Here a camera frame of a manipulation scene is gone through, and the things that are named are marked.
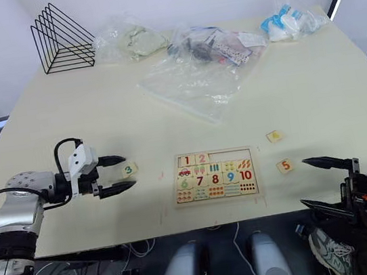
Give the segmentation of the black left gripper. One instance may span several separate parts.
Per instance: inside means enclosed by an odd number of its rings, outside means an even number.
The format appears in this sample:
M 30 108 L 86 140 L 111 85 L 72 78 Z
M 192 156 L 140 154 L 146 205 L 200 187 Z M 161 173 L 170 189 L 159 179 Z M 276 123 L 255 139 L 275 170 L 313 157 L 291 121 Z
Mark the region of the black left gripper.
M 121 156 L 101 156 L 99 159 L 99 166 L 111 166 L 117 165 L 122 162 L 125 162 L 127 159 Z M 116 196 L 117 194 L 121 194 L 124 191 L 127 191 L 132 186 L 134 186 L 136 181 L 125 181 L 125 182 L 117 182 L 109 187 L 103 188 L 98 184 L 98 178 L 100 175 L 98 174 L 97 168 L 92 169 L 90 173 L 82 174 L 79 178 L 81 194 L 92 194 L 94 196 L 99 197 L 100 199 L 108 198 L 111 196 Z

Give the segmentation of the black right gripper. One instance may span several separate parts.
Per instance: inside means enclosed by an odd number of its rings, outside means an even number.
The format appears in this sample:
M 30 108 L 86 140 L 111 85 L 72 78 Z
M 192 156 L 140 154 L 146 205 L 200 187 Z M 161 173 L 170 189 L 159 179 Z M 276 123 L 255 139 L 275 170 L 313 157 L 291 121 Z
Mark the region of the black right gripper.
M 359 159 L 319 156 L 305 158 L 302 163 L 322 169 L 346 169 L 349 172 L 340 185 L 342 203 L 330 204 L 318 200 L 300 200 L 306 207 L 315 212 L 346 219 L 351 223 L 355 223 L 360 215 L 367 211 L 367 175 L 360 173 Z

